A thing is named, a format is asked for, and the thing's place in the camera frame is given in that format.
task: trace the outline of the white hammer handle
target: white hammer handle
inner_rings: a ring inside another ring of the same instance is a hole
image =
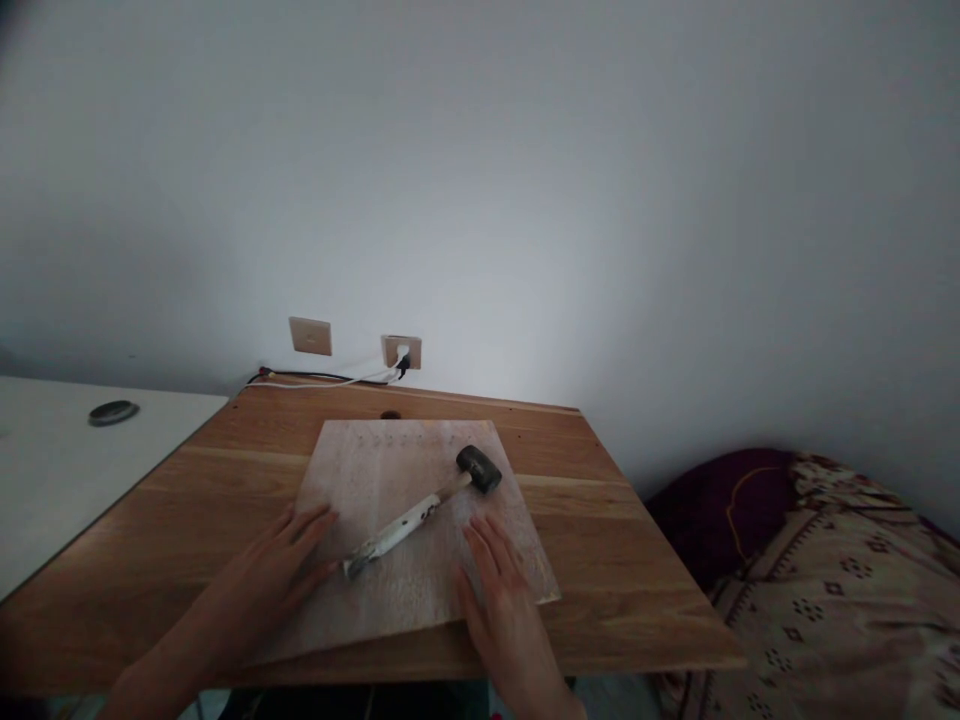
[[[463,473],[457,481],[435,493],[427,495],[403,515],[398,517],[383,530],[363,543],[343,561],[343,574],[348,580],[353,580],[369,563],[386,555],[407,535],[423,525],[428,517],[436,512],[447,500],[463,490],[472,480],[470,473]]]

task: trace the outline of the wooden table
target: wooden table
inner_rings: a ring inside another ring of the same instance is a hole
[[[496,423],[563,592],[542,613],[565,674],[743,666],[579,411],[403,388],[248,388],[0,605],[0,690],[109,687],[296,496],[324,420],[391,410]],[[217,686],[481,673],[456,623],[240,670]]]

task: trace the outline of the hammer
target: hammer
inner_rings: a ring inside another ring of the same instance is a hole
[[[457,453],[457,465],[463,471],[456,482],[427,495],[403,515],[350,553],[343,561],[343,574],[353,580],[377,558],[386,555],[458,492],[471,483],[481,495],[489,495],[503,477],[490,458],[473,445]]]

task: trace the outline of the white table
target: white table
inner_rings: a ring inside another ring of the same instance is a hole
[[[90,426],[89,412],[113,400],[140,411]],[[226,401],[0,376],[0,602]]]

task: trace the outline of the wooden board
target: wooden board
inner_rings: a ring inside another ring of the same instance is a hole
[[[337,573],[277,635],[258,661],[278,660],[339,645],[441,625],[463,617],[453,585],[463,564],[480,589],[461,533],[474,514],[498,518],[524,558],[539,602],[560,597],[513,470],[490,421],[329,421],[317,440],[297,511],[328,502],[340,520],[318,560],[340,559],[417,502],[456,480],[456,456],[476,445],[503,473],[486,497],[458,493],[407,539],[353,581]]]

